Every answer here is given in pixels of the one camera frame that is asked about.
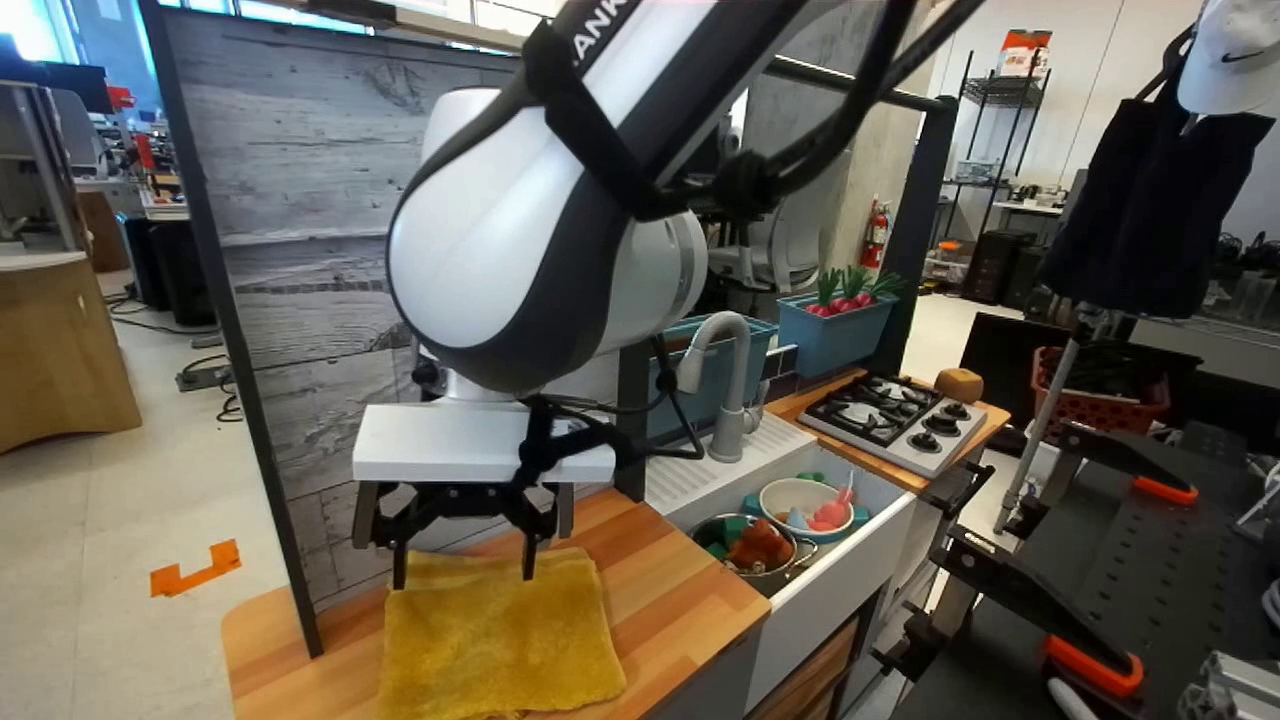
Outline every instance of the white wall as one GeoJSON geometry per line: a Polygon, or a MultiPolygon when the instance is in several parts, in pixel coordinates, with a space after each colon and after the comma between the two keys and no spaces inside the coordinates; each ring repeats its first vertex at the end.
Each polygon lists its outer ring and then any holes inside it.
{"type": "MultiPolygon", "coordinates": [[[[1195,13],[1200,0],[987,0],[942,46],[932,91],[961,91],[969,50],[973,77],[997,69],[1007,27],[1051,27],[1051,83],[1019,179],[1071,182],[1116,105],[1136,95],[1160,72],[1166,44],[1189,27],[1195,13]]],[[[977,107],[964,98],[951,154],[964,152],[973,117],[977,107]]]]}

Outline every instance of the hanging clothes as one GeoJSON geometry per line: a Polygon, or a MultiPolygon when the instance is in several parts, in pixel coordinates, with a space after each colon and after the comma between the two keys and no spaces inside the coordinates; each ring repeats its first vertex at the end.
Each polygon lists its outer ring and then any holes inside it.
{"type": "Polygon", "coordinates": [[[1179,41],[1166,50],[1160,91],[1147,83],[1125,98],[1092,152],[1042,272],[1062,294],[1147,315],[1200,310],[1222,223],[1272,120],[1186,110],[1179,41]]]}

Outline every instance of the wooden tabletop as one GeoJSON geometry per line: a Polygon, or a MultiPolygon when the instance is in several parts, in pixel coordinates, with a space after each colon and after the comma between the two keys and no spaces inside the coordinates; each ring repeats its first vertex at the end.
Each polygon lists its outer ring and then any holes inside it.
{"type": "MultiPolygon", "coordinates": [[[[521,557],[508,530],[475,552],[521,557]]],[[[699,552],[680,526],[622,491],[575,507],[575,549],[593,552],[630,691],[574,714],[648,714],[732,641],[767,616],[767,600],[699,552]]],[[[238,714],[377,714],[386,590],[321,610],[326,654],[307,661],[291,596],[268,590],[226,621],[238,714]]]]}
{"type": "MultiPolygon", "coordinates": [[[[807,387],[807,392],[779,396],[779,400],[767,405],[767,412],[779,415],[779,419],[800,425],[800,412],[803,412],[807,405],[818,405],[818,400],[826,400],[830,392],[852,385],[858,377],[864,377],[864,371],[843,371],[843,377],[838,377],[838,380],[830,380],[830,385],[818,385],[818,387],[807,387]]],[[[969,434],[969,444],[955,452],[955,463],[961,463],[964,455],[987,447],[987,440],[1007,425],[1007,412],[1005,412],[1005,408],[997,408],[997,405],[982,405],[982,408],[987,412],[987,415],[983,415],[983,428],[977,428],[977,433],[969,434]]],[[[843,440],[838,440],[838,434],[826,434],[826,433],[818,433],[818,440],[819,440],[830,452],[843,455],[850,463],[859,463],[859,467],[869,467],[869,473],[877,473],[877,474],[886,474],[886,481],[893,481],[893,482],[899,482],[899,488],[910,488],[910,491],[926,491],[926,488],[930,488],[930,474],[920,474],[920,473],[910,473],[910,467],[899,467],[899,463],[889,463],[889,461],[879,461],[879,455],[871,455],[871,452],[864,452],[864,447],[852,447],[852,444],[843,444],[843,440]]]]}

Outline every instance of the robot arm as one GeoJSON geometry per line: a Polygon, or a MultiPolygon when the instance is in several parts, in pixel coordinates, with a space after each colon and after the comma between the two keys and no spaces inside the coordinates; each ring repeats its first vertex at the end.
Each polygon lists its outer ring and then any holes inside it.
{"type": "Polygon", "coordinates": [[[675,188],[683,154],[818,6],[568,0],[482,117],[441,105],[450,140],[414,176],[388,245],[395,306],[431,357],[524,396],[680,318],[709,266],[688,199],[762,213],[830,168],[877,105],[915,0],[889,0],[859,83],[807,140],[675,188]]]}

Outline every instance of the gray wood backdrop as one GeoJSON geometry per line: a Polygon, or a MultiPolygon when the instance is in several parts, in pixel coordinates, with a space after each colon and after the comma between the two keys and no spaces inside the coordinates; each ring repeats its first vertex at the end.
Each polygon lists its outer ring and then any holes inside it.
{"type": "MultiPolygon", "coordinates": [[[[498,86],[508,56],[164,13],[218,237],[253,357],[312,604],[388,570],[354,549],[365,405],[414,400],[414,334],[386,287],[386,226],[429,107],[498,86]]],[[[485,522],[423,535],[452,544],[485,522]]]]}

